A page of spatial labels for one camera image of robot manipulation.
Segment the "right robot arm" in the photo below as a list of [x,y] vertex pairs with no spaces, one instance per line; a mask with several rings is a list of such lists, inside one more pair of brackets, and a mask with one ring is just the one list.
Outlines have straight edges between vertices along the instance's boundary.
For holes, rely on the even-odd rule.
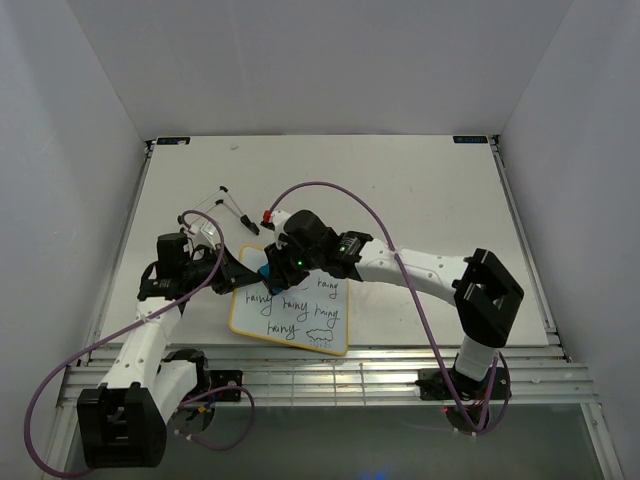
[[266,212],[273,231],[260,270],[267,289],[279,294],[312,272],[336,279],[413,287],[456,308],[464,332],[452,368],[454,390],[474,397],[488,384],[488,371],[506,345],[524,291],[498,257],[486,249],[472,255],[438,256],[394,250],[367,233],[336,233],[309,210]]

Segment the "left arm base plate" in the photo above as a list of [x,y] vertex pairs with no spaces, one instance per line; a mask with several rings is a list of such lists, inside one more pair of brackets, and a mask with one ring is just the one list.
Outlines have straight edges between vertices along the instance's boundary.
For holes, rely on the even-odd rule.
[[202,399],[202,402],[213,404],[216,402],[239,402],[241,392],[231,389],[231,386],[243,385],[243,372],[241,370],[209,370],[206,374],[208,379],[207,390],[227,387],[227,390],[209,394]]

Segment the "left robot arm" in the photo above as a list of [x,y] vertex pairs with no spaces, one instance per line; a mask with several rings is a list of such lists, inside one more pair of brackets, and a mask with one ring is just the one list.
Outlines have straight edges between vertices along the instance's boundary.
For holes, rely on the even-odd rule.
[[203,351],[165,349],[193,290],[225,295],[261,282],[261,275],[222,245],[192,248],[184,232],[159,236],[156,251],[141,277],[137,326],[98,386],[83,390],[77,401],[91,469],[156,467],[166,449],[167,424],[183,402],[194,399],[205,411],[241,395],[239,371],[212,373]]

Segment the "yellow framed whiteboard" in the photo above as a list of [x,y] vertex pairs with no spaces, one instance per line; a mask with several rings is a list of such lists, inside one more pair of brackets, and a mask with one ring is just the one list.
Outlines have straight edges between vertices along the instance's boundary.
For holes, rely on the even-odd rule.
[[277,295],[261,282],[234,291],[229,328],[236,334],[343,356],[349,348],[349,284],[322,271]]

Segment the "blue whiteboard eraser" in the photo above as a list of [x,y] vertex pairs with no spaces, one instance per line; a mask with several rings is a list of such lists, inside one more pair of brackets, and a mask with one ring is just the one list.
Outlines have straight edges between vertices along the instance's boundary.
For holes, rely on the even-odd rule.
[[271,277],[271,268],[269,264],[265,264],[258,269],[258,273],[261,275],[262,281],[267,282]]

